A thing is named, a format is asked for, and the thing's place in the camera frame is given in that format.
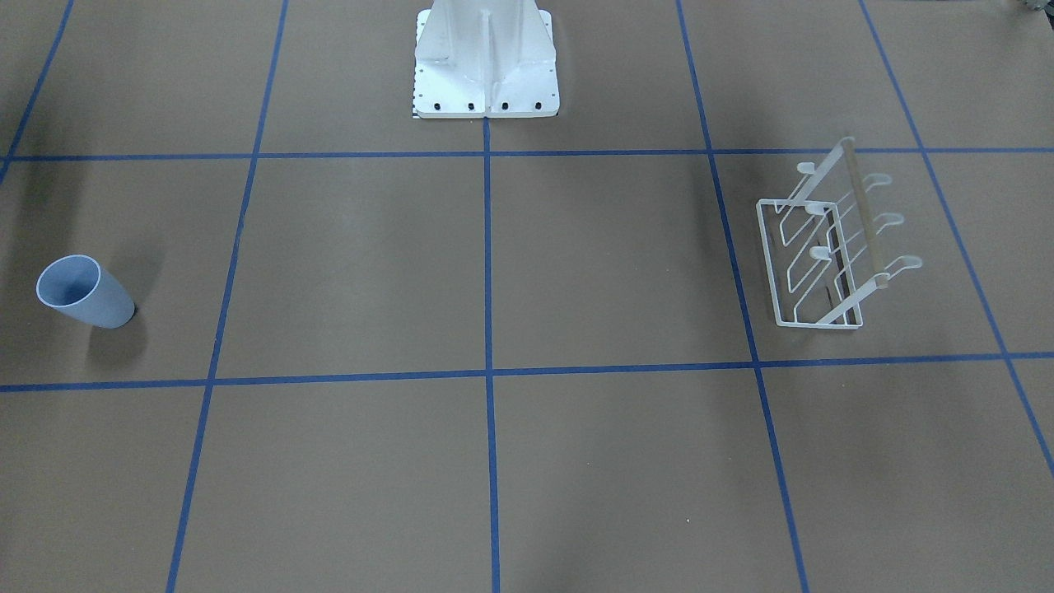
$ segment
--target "blue tape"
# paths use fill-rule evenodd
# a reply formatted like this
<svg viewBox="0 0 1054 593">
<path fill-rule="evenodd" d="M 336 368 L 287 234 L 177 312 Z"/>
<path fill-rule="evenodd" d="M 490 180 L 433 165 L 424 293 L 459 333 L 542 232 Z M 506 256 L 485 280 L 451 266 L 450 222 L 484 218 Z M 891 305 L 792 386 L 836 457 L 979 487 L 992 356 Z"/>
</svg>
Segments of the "blue tape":
<svg viewBox="0 0 1054 593">
<path fill-rule="evenodd" d="M 717 160 L 714 156 L 714 144 L 710 139 L 709 124 L 706 120 L 706 108 L 703 105 L 703 94 L 699 86 L 699 76 L 696 71 L 696 60 L 691 54 L 691 42 L 688 39 L 688 26 L 684 20 L 684 6 L 681 0 L 677 0 L 677 15 L 681 24 L 681 38 L 684 42 L 684 53 L 688 60 L 688 71 L 691 74 L 691 87 L 696 94 L 696 106 L 699 110 L 699 122 L 703 130 L 703 139 L 706 142 L 706 150 L 709 152 L 708 160 L 710 175 L 714 179 L 714 191 L 717 194 L 718 207 L 721 212 L 721 226 L 724 230 L 725 244 L 728 249 L 728 259 L 731 263 L 733 277 L 736 280 L 736 294 L 739 299 L 740 313 L 743 317 L 743 330 L 746 332 L 746 342 L 750 351 L 750 362 L 754 368 L 754 376 L 758 387 L 758 396 L 761 400 L 761 411 L 765 418 L 765 429 L 768 432 L 768 446 L 772 450 L 773 464 L 776 469 L 776 479 L 780 489 L 780 497 L 783 501 L 783 514 L 787 523 L 787 534 L 790 537 L 790 547 L 794 551 L 795 566 L 798 570 L 798 580 L 802 593 L 808 593 L 808 577 L 805 573 L 805 560 L 801 553 L 801 543 L 798 538 L 797 522 L 794 518 L 794 509 L 790 505 L 790 493 L 787 489 L 786 476 L 783 472 L 783 458 L 780 454 L 779 440 L 776 435 L 776 426 L 773 421 L 772 411 L 768 408 L 768 395 L 765 389 L 764 378 L 761 374 L 761 367 L 758 364 L 758 348 L 754 338 L 754 327 L 750 323 L 750 313 L 746 307 L 746 295 L 743 290 L 743 278 L 740 274 L 739 261 L 736 257 L 736 245 L 733 241 L 731 228 L 728 224 L 728 212 L 725 207 L 724 194 L 721 190 L 721 178 L 718 174 Z"/>
<path fill-rule="evenodd" d="M 485 377 L 484 371 L 422 371 L 409 373 L 359 373 L 347 375 L 292 375 L 281 377 L 231 377 L 216 379 L 217 387 L 233 386 L 295 386 L 302 383 L 357 383 L 372 381 L 419 381 L 424 379 L 461 379 Z"/>
<path fill-rule="evenodd" d="M 918 357 L 864 357 L 853 359 L 805 359 L 760 361 L 762 369 L 794 369 L 803 367 L 858 367 L 868 364 L 928 364 L 939 362 L 976 362 L 1002 360 L 1002 355 L 929 355 Z"/>
<path fill-rule="evenodd" d="M 1043 154 L 1054 152 L 1054 146 L 978 146 L 978 147 L 933 147 L 925 146 L 926 152 L 952 154 Z"/>
<path fill-rule="evenodd" d="M 261 152 L 259 158 L 465 158 L 481 157 L 482 151 L 402 151 L 402 152 Z"/>
<path fill-rule="evenodd" d="M 495 369 L 495 377 L 531 377 L 538 375 L 602 375 L 619 373 L 675 373 L 691 371 L 722 371 L 752 369 L 750 362 L 705 362 L 682 364 L 618 364 L 598 367 L 539 367 L 525 369 Z"/>
<path fill-rule="evenodd" d="M 109 160 L 247 160 L 252 153 L 189 153 L 189 154 L 59 154 L 14 156 L 14 162 L 70 162 Z"/>
<path fill-rule="evenodd" d="M 497 499 L 497 436 L 494 419 L 493 269 L 491 264 L 490 119 L 483 119 L 484 359 L 487 377 L 487 459 L 490 475 L 490 589 L 502 590 Z"/>
<path fill-rule="evenodd" d="M 85 383 L 26 383 L 0 386 L 0 394 L 33 392 L 90 392 L 95 390 L 154 390 L 167 388 L 203 388 L 204 379 L 174 379 L 156 381 L 95 381 Z"/>
<path fill-rule="evenodd" d="M 22 135 L 25 134 L 25 126 L 30 123 L 30 116 L 33 115 L 33 107 L 37 104 L 37 98 L 40 97 L 40 90 L 44 87 L 44 79 L 47 78 L 47 73 L 52 70 L 52 62 L 55 61 L 55 54 L 59 51 L 59 43 L 62 42 L 62 36 L 65 34 L 66 24 L 70 23 L 70 14 L 73 12 L 74 0 L 66 2 L 65 9 L 62 11 L 62 19 L 59 21 L 59 29 L 55 33 L 55 39 L 52 40 L 52 46 L 47 51 L 47 58 L 44 59 L 44 65 L 40 68 L 40 75 L 37 76 L 37 83 L 33 86 L 33 92 L 30 93 L 30 100 L 25 103 L 25 108 L 22 111 L 22 118 L 18 121 L 18 127 L 15 130 L 15 137 L 11 140 L 11 146 L 7 149 L 7 156 L 4 158 L 3 164 L 0 165 L 0 183 L 3 183 L 4 177 L 7 176 L 7 169 L 11 166 L 12 157 L 15 156 L 15 152 L 18 150 L 18 144 L 22 141 Z"/>
<path fill-rule="evenodd" d="M 1054 359 L 1054 352 L 1046 353 L 1011 353 L 1010 358 L 1014 360 L 1036 360 L 1036 359 Z"/>
<path fill-rule="evenodd" d="M 500 150 L 490 153 L 495 157 L 509 156 L 666 156 L 706 154 L 702 149 L 638 149 L 638 150 Z"/>
<path fill-rule="evenodd" d="M 212 357 L 209 363 L 208 383 L 201 398 L 201 412 L 198 416 L 197 433 L 194 438 L 194 450 L 191 454 L 191 464 L 187 473 L 187 489 L 183 492 L 183 503 L 179 512 L 179 523 L 176 529 L 176 540 L 172 549 L 172 564 L 169 567 L 167 593 L 175 593 L 176 579 L 179 576 L 179 562 L 182 558 L 183 540 L 187 534 L 187 523 L 190 520 L 191 503 L 194 499 L 194 486 L 197 481 L 198 462 L 201 458 L 201 448 L 204 442 L 206 427 L 209 422 L 209 408 L 212 402 L 213 384 L 216 370 L 219 367 L 219 353 L 223 345 L 223 332 L 227 328 L 227 314 L 231 305 L 231 293 L 234 289 L 234 275 L 238 266 L 238 250 L 241 242 L 241 232 L 246 224 L 246 212 L 253 191 L 253 180 L 256 176 L 256 163 L 260 144 L 264 141 L 264 129 L 267 123 L 268 103 L 271 100 L 271 88 L 274 85 L 274 75 L 278 66 L 278 54 L 281 50 L 281 36 L 286 28 L 286 15 L 289 12 L 289 0 L 282 0 L 281 13 L 278 15 L 278 26 L 274 37 L 274 48 L 271 53 L 271 65 L 268 71 L 264 98 L 260 101 L 260 115 L 256 124 L 256 139 L 253 142 L 253 157 L 249 161 L 249 173 L 246 176 L 246 190 L 241 196 L 241 210 L 238 212 L 238 224 L 234 232 L 234 244 L 231 248 L 231 262 L 227 271 L 227 282 L 223 286 L 223 301 L 219 309 L 219 319 L 216 323 L 216 338 L 213 343 Z"/>
</svg>

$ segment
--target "white dish rack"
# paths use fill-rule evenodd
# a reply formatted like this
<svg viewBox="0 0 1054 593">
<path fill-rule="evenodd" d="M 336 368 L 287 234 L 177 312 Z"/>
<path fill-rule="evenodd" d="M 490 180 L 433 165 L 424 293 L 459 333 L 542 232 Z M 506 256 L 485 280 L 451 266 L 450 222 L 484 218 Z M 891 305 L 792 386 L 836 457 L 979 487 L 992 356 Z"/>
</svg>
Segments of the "white dish rack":
<svg viewBox="0 0 1054 593">
<path fill-rule="evenodd" d="M 841 197 L 812 198 L 839 162 L 847 170 L 848 190 Z M 868 295 L 922 265 L 915 255 L 886 259 L 879 243 L 878 235 L 904 217 L 875 215 L 868 194 L 893 179 L 884 173 L 860 175 L 852 137 L 842 138 L 819 165 L 799 162 L 798 172 L 802 178 L 787 198 L 758 201 L 776 324 L 857 330 L 863 325 L 860 303 Z"/>
</svg>

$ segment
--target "plastic cup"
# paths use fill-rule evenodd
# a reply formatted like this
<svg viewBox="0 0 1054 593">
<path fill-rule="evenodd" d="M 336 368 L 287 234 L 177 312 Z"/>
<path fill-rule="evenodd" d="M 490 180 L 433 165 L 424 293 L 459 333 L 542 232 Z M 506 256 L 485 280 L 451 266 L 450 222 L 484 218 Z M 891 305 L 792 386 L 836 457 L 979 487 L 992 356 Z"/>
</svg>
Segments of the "plastic cup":
<svg viewBox="0 0 1054 593">
<path fill-rule="evenodd" d="M 117 278 L 87 255 L 66 255 L 37 278 L 37 299 L 75 320 L 113 330 L 128 323 L 135 303 Z"/>
</svg>

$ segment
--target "dish rack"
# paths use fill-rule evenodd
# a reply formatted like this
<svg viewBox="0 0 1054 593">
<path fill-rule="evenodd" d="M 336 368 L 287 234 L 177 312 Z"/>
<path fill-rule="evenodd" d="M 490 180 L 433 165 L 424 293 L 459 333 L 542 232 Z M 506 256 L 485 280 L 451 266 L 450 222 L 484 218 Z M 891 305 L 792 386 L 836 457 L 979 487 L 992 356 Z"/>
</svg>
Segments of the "dish rack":
<svg viewBox="0 0 1054 593">
<path fill-rule="evenodd" d="M 861 176 L 852 137 L 842 138 L 817 165 L 799 162 L 801 180 L 785 199 L 758 201 L 758 223 L 768 270 L 776 324 L 783 328 L 857 330 L 860 303 L 904 270 L 922 266 L 915 255 L 886 259 L 878 235 L 902 224 L 893 212 L 875 215 L 868 195 L 889 185 L 884 173 Z M 814 198 L 839 162 L 848 173 L 848 191 L 832 199 Z M 833 181 L 823 183 L 827 193 Z"/>
</svg>

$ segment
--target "cup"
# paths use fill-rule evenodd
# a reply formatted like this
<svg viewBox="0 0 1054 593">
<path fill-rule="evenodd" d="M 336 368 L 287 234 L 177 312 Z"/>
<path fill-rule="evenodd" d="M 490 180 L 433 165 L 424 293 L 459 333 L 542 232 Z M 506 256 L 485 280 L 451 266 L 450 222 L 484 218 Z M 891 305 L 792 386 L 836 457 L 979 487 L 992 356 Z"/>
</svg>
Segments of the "cup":
<svg viewBox="0 0 1054 593">
<path fill-rule="evenodd" d="M 135 315 L 135 303 L 117 278 L 87 255 L 66 255 L 37 278 L 37 299 L 75 320 L 113 330 Z"/>
</svg>

